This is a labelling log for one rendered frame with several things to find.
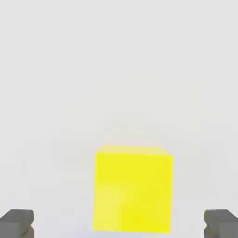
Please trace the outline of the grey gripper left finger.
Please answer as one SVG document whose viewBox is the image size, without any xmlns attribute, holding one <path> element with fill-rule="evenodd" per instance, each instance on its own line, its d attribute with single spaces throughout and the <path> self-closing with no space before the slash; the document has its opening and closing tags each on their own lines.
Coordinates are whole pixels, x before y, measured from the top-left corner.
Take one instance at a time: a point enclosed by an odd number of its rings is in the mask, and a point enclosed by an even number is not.
<svg viewBox="0 0 238 238">
<path fill-rule="evenodd" d="M 11 209 L 0 218 L 0 238 L 34 238 L 33 210 Z"/>
</svg>

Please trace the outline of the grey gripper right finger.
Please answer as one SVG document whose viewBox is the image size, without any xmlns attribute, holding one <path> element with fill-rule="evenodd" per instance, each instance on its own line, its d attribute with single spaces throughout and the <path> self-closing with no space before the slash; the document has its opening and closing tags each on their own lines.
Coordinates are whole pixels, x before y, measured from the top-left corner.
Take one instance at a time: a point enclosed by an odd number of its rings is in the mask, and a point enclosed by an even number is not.
<svg viewBox="0 0 238 238">
<path fill-rule="evenodd" d="M 204 238 L 238 238 L 238 218 L 229 210 L 205 210 L 204 221 Z"/>
</svg>

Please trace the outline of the small yellow cube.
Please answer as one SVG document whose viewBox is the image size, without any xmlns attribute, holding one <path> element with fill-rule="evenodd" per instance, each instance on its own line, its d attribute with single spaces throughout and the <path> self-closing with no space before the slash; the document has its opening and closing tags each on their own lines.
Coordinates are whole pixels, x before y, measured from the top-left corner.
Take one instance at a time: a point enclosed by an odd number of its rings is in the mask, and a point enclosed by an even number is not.
<svg viewBox="0 0 238 238">
<path fill-rule="evenodd" d="M 102 145 L 95 152 L 95 231 L 169 233 L 172 155 L 160 147 Z"/>
</svg>

